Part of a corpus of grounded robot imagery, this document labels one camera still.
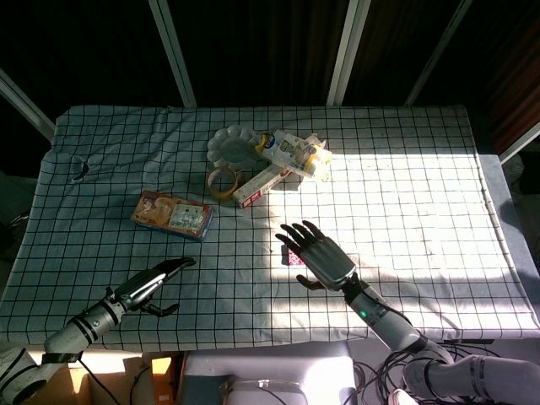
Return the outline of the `white black grid tablecloth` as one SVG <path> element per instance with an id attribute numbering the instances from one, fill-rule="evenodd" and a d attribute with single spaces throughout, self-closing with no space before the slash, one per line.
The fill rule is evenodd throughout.
<path id="1" fill-rule="evenodd" d="M 282 128 L 332 151 L 325 182 L 287 177 L 248 208 L 214 202 L 202 242 L 132 222 L 142 191 L 210 203 L 208 142 Z M 310 220 L 360 277 L 433 339 L 540 337 L 536 298 L 505 245 L 461 107 L 174 109 L 74 106 L 57 118 L 22 246 L 0 303 L 0 339 L 40 345 L 132 275 L 196 261 L 160 288 L 164 318 L 132 313 L 98 344 L 135 351 L 366 338 L 340 294 L 285 265 L 282 224 Z"/>

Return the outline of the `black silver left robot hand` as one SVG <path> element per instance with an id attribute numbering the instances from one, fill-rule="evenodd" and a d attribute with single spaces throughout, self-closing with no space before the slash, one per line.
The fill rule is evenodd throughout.
<path id="1" fill-rule="evenodd" d="M 165 260 L 151 269 L 135 274 L 114 290 L 108 288 L 105 298 L 112 304 L 120 304 L 125 312 L 141 311 L 157 317 L 172 315 L 178 310 L 179 304 L 162 309 L 151 303 L 152 296 L 180 270 L 196 263 L 192 257 Z"/>

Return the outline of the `long white red wrap box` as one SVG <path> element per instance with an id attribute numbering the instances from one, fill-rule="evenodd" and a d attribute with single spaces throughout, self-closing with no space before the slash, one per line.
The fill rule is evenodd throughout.
<path id="1" fill-rule="evenodd" d="M 258 198 L 269 192 L 297 192 L 302 175 L 298 175 L 289 169 L 271 164 L 233 193 L 233 199 L 239 208 L 251 206 Z"/>

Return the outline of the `white flower paint palette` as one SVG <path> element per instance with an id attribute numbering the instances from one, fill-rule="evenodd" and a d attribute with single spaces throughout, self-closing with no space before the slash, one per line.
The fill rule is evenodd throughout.
<path id="1" fill-rule="evenodd" d="M 249 127 L 221 128 L 208 140 L 207 159 L 215 168 L 251 170 L 260 158 L 256 151 L 257 140 L 256 133 Z"/>

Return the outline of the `brown cardboard box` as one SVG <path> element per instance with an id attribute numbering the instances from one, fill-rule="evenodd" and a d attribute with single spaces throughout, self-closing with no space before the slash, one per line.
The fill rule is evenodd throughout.
<path id="1" fill-rule="evenodd" d="M 23 405 L 176 405 L 183 355 L 98 356 L 63 366 Z"/>

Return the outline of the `white yellow plastic bag package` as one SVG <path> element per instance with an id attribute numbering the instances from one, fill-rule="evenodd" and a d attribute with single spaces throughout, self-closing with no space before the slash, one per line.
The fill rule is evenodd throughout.
<path id="1" fill-rule="evenodd" d="M 327 181 L 332 153 L 315 134 L 299 138 L 281 129 L 264 132 L 255 147 L 272 164 L 314 181 Z"/>

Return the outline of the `yellow packing tape roll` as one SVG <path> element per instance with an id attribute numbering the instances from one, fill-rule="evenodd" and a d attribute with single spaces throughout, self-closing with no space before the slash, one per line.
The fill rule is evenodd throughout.
<path id="1" fill-rule="evenodd" d="M 227 183 L 227 188 L 221 190 L 218 188 L 217 183 L 220 176 L 229 177 L 230 181 Z M 211 171 L 206 180 L 207 188 L 210 192 L 211 197 L 218 202 L 229 201 L 234 192 L 240 186 L 240 172 L 234 171 L 228 167 L 219 167 Z"/>

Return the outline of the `white window frame post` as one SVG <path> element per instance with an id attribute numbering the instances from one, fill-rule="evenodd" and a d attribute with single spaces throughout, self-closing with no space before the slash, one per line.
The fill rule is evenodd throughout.
<path id="1" fill-rule="evenodd" d="M 518 152 L 523 150 L 529 143 L 540 135 L 540 121 L 521 135 L 512 145 L 499 155 L 499 162 L 503 165 Z"/>
<path id="2" fill-rule="evenodd" d="M 444 51 L 451 42 L 452 37 L 456 33 L 457 29 L 461 25 L 463 19 L 465 18 L 467 11 L 472 6 L 473 0 L 460 0 L 457 4 L 456 9 L 451 16 L 447 26 L 443 30 L 440 39 L 438 40 L 434 50 L 432 51 L 429 59 L 424 65 L 423 70 L 421 71 L 418 79 L 413 85 L 411 91 L 408 94 L 408 97 L 405 100 L 404 105 L 406 107 L 411 107 L 417 101 L 421 91 L 429 80 L 431 73 L 434 71 L 438 61 L 442 57 Z"/>
<path id="3" fill-rule="evenodd" d="M 44 138 L 53 139 L 56 125 L 1 68 L 0 95 Z"/>
<path id="4" fill-rule="evenodd" d="M 340 106 L 348 88 L 371 0 L 349 0 L 326 106 Z"/>
<path id="5" fill-rule="evenodd" d="M 159 37 L 170 64 L 181 101 L 186 108 L 196 108 L 195 93 L 189 78 L 168 0 L 148 0 L 148 5 L 159 32 Z"/>

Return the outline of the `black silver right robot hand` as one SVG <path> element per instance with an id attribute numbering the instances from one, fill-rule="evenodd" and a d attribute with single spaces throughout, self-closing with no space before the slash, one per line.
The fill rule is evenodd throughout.
<path id="1" fill-rule="evenodd" d="M 307 289 L 339 291 L 352 278 L 355 263 L 312 222 L 303 220 L 301 224 L 281 224 L 280 227 L 285 235 L 276 234 L 276 238 L 300 258 L 317 279 L 311 282 L 299 275 L 297 280 Z"/>

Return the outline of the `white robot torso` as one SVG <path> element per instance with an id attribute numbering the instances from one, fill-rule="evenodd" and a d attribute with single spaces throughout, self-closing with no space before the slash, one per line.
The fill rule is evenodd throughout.
<path id="1" fill-rule="evenodd" d="M 185 396 L 193 405 L 353 404 L 347 354 L 192 354 Z"/>

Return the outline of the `orange blue biscuit box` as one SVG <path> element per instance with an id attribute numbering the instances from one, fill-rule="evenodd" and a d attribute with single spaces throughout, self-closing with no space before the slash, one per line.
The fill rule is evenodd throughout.
<path id="1" fill-rule="evenodd" d="M 202 241 L 213 218 L 209 205 L 160 192 L 142 191 L 131 221 L 143 227 Z"/>

